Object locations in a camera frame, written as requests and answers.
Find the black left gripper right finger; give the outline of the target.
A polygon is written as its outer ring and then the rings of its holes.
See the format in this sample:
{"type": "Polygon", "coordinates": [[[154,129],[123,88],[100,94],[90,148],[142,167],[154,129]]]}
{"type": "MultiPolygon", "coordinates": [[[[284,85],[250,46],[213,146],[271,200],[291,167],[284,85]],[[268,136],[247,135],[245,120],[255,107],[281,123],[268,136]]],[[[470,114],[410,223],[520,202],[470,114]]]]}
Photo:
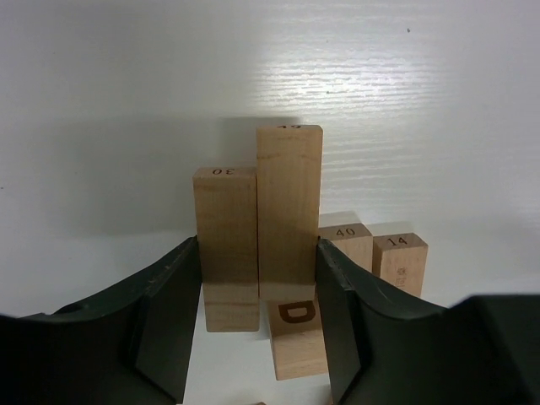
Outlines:
{"type": "Polygon", "coordinates": [[[336,404],[536,404],[539,298],[416,298],[320,240],[316,290],[336,404]]]}

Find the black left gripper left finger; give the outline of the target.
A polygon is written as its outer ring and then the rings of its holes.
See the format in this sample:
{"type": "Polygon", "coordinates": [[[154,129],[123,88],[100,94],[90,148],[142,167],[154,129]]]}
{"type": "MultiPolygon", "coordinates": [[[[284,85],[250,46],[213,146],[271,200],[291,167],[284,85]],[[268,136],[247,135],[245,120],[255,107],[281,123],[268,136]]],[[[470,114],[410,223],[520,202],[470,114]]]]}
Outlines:
{"type": "Polygon", "coordinates": [[[201,285],[191,237],[54,313],[2,316],[2,403],[182,403],[201,285]]]}

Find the wooden block cube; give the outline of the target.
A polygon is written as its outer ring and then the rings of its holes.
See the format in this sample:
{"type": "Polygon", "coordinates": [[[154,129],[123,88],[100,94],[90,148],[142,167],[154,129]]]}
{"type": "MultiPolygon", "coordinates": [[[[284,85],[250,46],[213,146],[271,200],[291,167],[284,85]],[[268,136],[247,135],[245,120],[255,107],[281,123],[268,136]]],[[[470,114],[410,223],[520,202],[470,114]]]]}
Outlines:
{"type": "Polygon", "coordinates": [[[268,302],[267,315],[278,381],[328,372],[317,300],[268,302]]]}

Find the thin wooden plank block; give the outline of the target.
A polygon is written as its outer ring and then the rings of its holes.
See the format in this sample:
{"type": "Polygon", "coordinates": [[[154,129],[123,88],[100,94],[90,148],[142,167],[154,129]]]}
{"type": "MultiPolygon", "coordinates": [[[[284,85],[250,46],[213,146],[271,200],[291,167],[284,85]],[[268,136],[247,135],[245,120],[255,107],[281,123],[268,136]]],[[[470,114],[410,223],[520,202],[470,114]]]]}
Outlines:
{"type": "Polygon", "coordinates": [[[415,233],[375,236],[372,273],[419,298],[428,249],[428,244],[415,233]]]}

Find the long wooden block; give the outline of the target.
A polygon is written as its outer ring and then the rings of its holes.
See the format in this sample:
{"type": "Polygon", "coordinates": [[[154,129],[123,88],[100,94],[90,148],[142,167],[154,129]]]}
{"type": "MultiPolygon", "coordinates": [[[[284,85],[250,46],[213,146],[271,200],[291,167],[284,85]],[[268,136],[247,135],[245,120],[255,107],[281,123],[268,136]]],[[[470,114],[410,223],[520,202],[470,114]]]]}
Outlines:
{"type": "Polygon", "coordinates": [[[312,300],[319,237],[323,130],[256,130],[259,293],[265,301],[312,300]]]}

